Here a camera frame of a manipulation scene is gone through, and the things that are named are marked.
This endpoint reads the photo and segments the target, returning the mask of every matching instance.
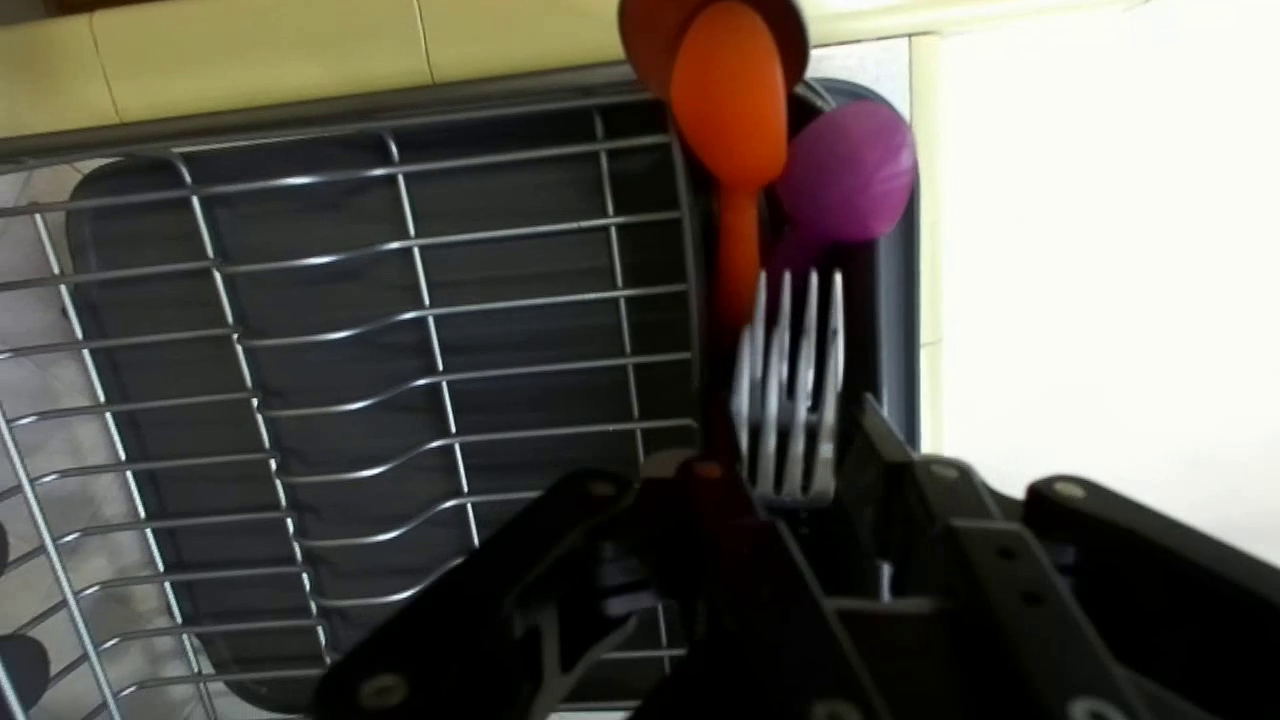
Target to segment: dish drainer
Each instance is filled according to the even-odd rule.
[[[698,186],[622,66],[0,144],[7,711],[295,714],[559,471],[697,448]],[[904,436],[913,241],[853,269]],[[653,610],[567,707],[676,656]]]

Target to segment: purple ladle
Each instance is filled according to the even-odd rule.
[[[870,244],[904,217],[915,191],[915,144],[889,99],[843,99],[797,140],[775,198],[784,235],[771,269],[803,271],[823,252]]]

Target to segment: fork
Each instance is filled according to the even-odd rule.
[[[843,392],[843,271],[758,271],[751,323],[737,346],[730,431],[751,490],[771,504],[836,495],[836,418]]]

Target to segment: metal wire grid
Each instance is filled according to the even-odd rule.
[[[0,520],[10,532],[10,563],[0,576],[0,631],[40,634],[52,652],[52,692],[31,707],[31,714],[251,714],[246,705],[236,705],[224,683],[254,678],[254,683],[291,683],[312,678],[325,663],[339,652],[331,645],[331,610],[347,608],[394,608],[432,576],[416,576],[404,589],[375,593],[375,596],[325,596],[315,589],[315,557],[339,546],[366,546],[366,542],[394,542],[420,522],[461,510],[463,534],[476,546],[485,538],[481,510],[485,506],[515,506],[536,495],[525,490],[476,490],[467,471],[467,450],[485,445],[527,445],[527,439],[575,439],[575,436],[626,436],[633,460],[644,464],[653,450],[653,431],[697,431],[693,416],[644,416],[638,410],[638,373],[697,361],[697,331],[689,331],[689,346],[676,351],[638,351],[626,314],[633,305],[653,296],[676,296],[697,314],[693,293],[693,197],[683,183],[683,160],[668,133],[622,133],[610,134],[603,112],[638,105],[637,97],[596,97],[596,99],[549,99],[533,106],[499,106],[499,112],[452,112],[452,117],[413,117],[413,118],[380,118],[380,124],[337,124],[337,128],[308,128],[308,133],[254,133],[254,134],[218,134],[217,144],[183,144],[159,152],[162,163],[178,170],[178,186],[162,191],[120,191],[120,197],[69,197],[69,183],[31,191],[48,176],[78,178],[82,163],[100,163],[111,156],[77,156],[69,163],[26,166],[25,176],[7,176],[7,202],[0,202],[0,244],[5,252],[5,281],[0,281],[0,313],[5,313],[5,351],[0,351],[0,439],[10,464],[10,483],[0,487]],[[544,149],[506,149],[487,156],[452,156],[452,160],[406,160],[401,152],[401,134],[413,128],[432,124],[463,124],[463,118],[536,118],[536,117],[563,117],[585,112],[591,118],[591,134],[580,144],[544,144]],[[291,170],[291,176],[251,176],[227,183],[201,183],[192,176],[192,156],[212,149],[273,149],[295,134],[325,140],[325,134],[375,134],[382,144],[380,163],[364,166],[319,166],[319,170]],[[670,186],[676,202],[654,210],[622,210],[610,186],[610,163],[621,152],[662,152],[670,160]],[[467,166],[527,166],[563,156],[591,156],[598,170],[603,209],[596,217],[550,218],[550,222],[515,222],[515,227],[476,227],[476,233],[422,233],[420,209],[406,191],[413,176],[429,170],[467,170]],[[394,186],[401,198],[401,227],[404,235],[382,235],[358,252],[312,252],[312,254],[280,254],[280,259],[224,259],[217,233],[208,222],[212,197],[236,191],[276,191],[276,186],[308,186],[308,183],[339,183],[339,178],[382,178]],[[62,218],[69,210],[97,210],[97,209],[149,209],[183,198],[189,218],[201,235],[205,254],[196,259],[159,259],[144,269],[105,269],[78,271],[69,264]],[[679,233],[689,247],[683,274],[676,283],[626,283],[622,269],[622,233],[654,222]],[[610,254],[610,289],[596,293],[557,293],[557,296],[520,296],[520,299],[476,299],[476,305],[441,305],[432,296],[429,254],[441,247],[485,247],[485,244],[520,244],[557,233],[598,233]],[[366,323],[339,323],[339,327],[312,327],[312,331],[282,331],[282,335],[254,335],[241,323],[241,305],[231,299],[227,283],[241,274],[267,274],[267,271],[312,271],[354,264],[366,254],[404,254],[416,274],[416,308],[394,314],[380,314]],[[192,274],[205,271],[217,289],[218,323],[217,327],[176,327],[176,331],[144,331],[144,335],[93,335],[82,327],[82,305],[77,289],[93,283],[127,283],[127,281],[157,281],[157,274]],[[621,327],[616,354],[585,354],[585,361],[549,361],[549,364],[506,364],[506,367],[452,367],[447,344],[441,338],[444,320],[515,313],[515,308],[563,308],[563,305],[610,305]],[[344,344],[380,327],[422,323],[429,331],[429,364],[432,373],[413,376],[394,389],[380,389],[366,397],[325,401],[325,405],[273,405],[254,381],[254,351],[276,346],[312,346],[312,344]],[[109,381],[100,376],[97,351],[120,346],[150,346],[150,344],[189,344],[189,338],[227,338],[236,351],[241,389],[236,392],[205,392],[205,397],[157,397],[157,401],[111,401]],[[557,424],[557,429],[506,429],[506,431],[467,431],[454,410],[461,382],[487,382],[487,381],[541,381],[563,373],[622,373],[626,416],[598,418],[598,424]],[[444,436],[429,436],[401,454],[382,454],[364,466],[325,466],[325,471],[291,471],[280,464],[282,448],[273,436],[273,418],[304,418],[304,416],[347,416],[375,407],[404,392],[441,392],[444,407]],[[135,454],[120,431],[124,416],[135,410],[169,410],[169,407],[196,407],[196,405],[246,405],[254,418],[254,448],[218,450],[218,454]],[[413,510],[406,520],[375,532],[347,532],[347,534],[308,534],[295,520],[291,495],[295,487],[347,487],[375,479],[422,450],[447,450],[454,487],[452,495]],[[150,515],[141,490],[141,471],[178,471],[178,466],[227,466],[227,464],[263,464],[273,474],[276,506],[251,510],[208,510],[208,515]],[[280,522],[288,534],[288,563],[258,563],[258,568],[169,568],[159,551],[159,532],[176,529],[231,529],[231,522]],[[183,582],[236,582],[251,576],[291,576],[308,596],[304,617],[280,619],[189,619],[178,602]],[[208,634],[251,634],[251,631],[312,631],[315,652],[325,663],[308,669],[217,669],[201,640]],[[616,660],[653,660],[668,663],[670,634],[662,617],[654,617],[654,648],[626,648]]]

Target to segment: utensil handle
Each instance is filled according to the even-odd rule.
[[[751,296],[758,281],[758,191],[718,186],[717,222],[717,327],[718,344],[730,346],[751,320]]]

